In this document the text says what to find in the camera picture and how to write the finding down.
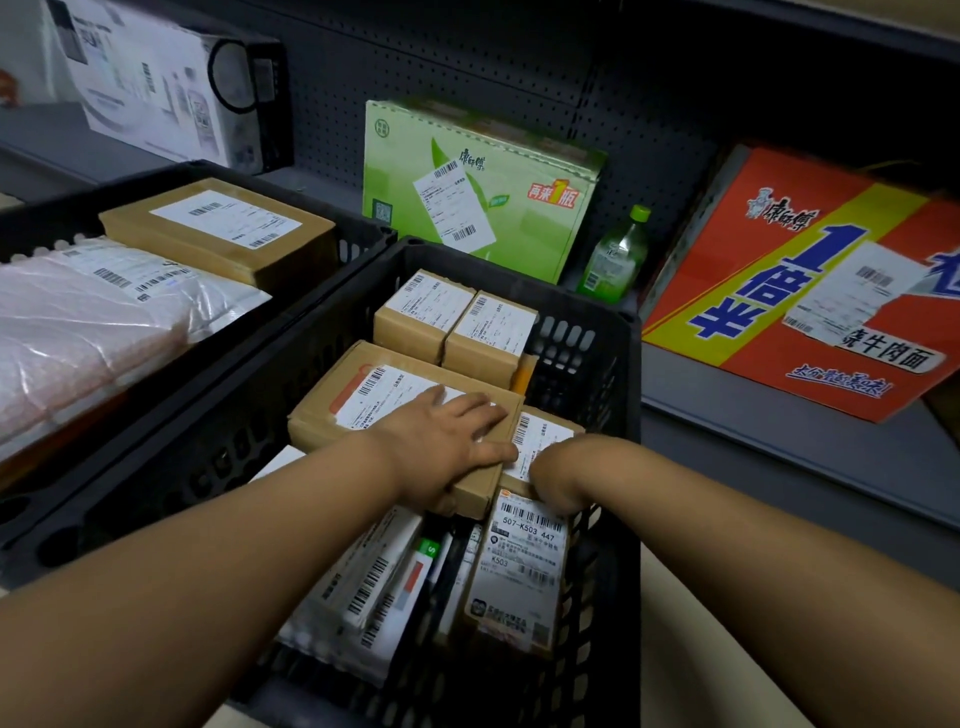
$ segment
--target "plastic mailer bag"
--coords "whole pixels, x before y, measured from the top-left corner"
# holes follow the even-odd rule
[[[269,299],[104,237],[0,265],[0,460]]]

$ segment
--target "forearm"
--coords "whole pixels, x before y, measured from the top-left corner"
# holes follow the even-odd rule
[[[392,477],[349,436],[0,601],[0,722],[202,724],[393,503]]]
[[[960,596],[650,450],[611,441],[588,495],[626,522],[823,726],[955,725]]]

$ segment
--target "black plastic crate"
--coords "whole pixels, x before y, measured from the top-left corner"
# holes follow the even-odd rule
[[[590,431],[639,440],[640,343],[632,317],[406,238],[17,542],[0,582],[20,586],[248,482],[288,444],[286,418],[293,407],[346,348],[371,336],[375,310],[419,268],[539,311],[527,344],[528,352],[541,357],[528,403]],[[234,705],[277,726],[354,720],[435,728],[491,721],[572,728],[638,724],[637,537],[598,507],[579,514],[572,521],[553,662],[500,666],[491,675],[477,661],[451,662],[424,646],[430,645],[469,532],[465,520],[453,523],[457,538],[434,598],[421,595],[382,691],[275,644],[238,683]]]
[[[13,255],[32,255],[38,248],[53,249],[58,240],[72,243],[78,234],[102,235],[104,229],[97,217],[100,212],[208,177],[232,182],[335,222],[340,268],[316,287],[294,287],[274,296],[138,382],[127,390],[122,404],[56,457],[0,492],[0,546],[8,545],[94,481],[396,240],[395,231],[373,220],[216,164],[194,161],[5,211],[0,214],[0,262],[9,262]]]

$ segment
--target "green and white box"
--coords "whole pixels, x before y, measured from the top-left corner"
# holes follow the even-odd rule
[[[556,283],[602,152],[435,101],[368,101],[363,211]]]

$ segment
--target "hand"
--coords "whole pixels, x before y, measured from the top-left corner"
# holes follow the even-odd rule
[[[543,450],[530,466],[530,481],[540,499],[558,516],[589,508],[596,498],[591,484],[613,467],[623,443],[605,435],[577,435]]]
[[[507,416],[499,404],[491,406],[487,395],[462,395],[441,404],[443,398],[443,385],[431,387],[365,433],[391,459],[400,502],[452,515],[453,495],[444,493],[448,485],[474,468],[512,463],[517,452],[510,442],[476,442]]]

